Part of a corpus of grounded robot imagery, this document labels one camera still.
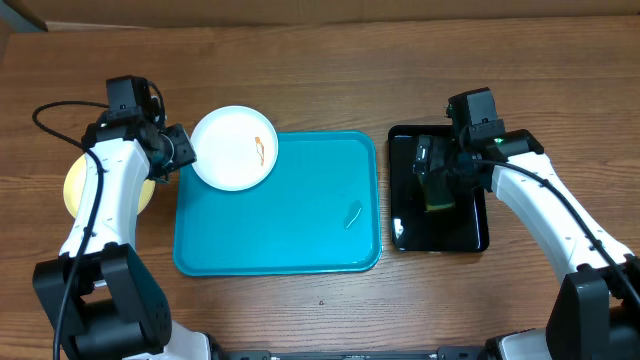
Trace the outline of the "green yellow sponge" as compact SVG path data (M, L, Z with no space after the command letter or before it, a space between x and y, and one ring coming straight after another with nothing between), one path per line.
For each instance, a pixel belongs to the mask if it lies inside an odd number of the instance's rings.
M442 173L425 175L422 189L427 212L446 210L455 206L455 199L448 188L446 176Z

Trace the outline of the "white plate with orange stain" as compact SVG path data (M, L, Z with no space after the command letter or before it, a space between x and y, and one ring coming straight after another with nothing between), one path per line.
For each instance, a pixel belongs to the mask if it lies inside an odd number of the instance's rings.
M265 180L274 168L279 141L272 123L241 105L218 108L196 125L191 143L196 174L223 191L243 191Z

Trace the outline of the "yellow plate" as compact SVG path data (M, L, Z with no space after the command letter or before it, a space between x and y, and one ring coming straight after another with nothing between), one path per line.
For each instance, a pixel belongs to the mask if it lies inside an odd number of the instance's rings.
M86 179L86 161L80 156L69 169L63 185L63 199L67 211L73 218L76 218L81 202L82 192ZM140 214L149 204L155 190L156 183L145 180L142 186L138 210Z

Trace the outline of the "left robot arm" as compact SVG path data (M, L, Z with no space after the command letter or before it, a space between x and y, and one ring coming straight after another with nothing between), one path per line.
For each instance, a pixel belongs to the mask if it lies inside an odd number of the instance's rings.
M143 183L194 159L179 125L108 128L82 139L86 177L58 258L36 265L33 287L54 329L53 356L70 359L209 359L211 341L171 317L135 251Z

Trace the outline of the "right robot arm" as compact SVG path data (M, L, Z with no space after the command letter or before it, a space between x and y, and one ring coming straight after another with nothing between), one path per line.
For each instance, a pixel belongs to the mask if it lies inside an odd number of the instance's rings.
M493 193L529 231L560 283L545 327L492 338L479 358L638 358L639 258L572 195L530 132L469 140L421 135L414 172L429 210L452 204L456 191Z

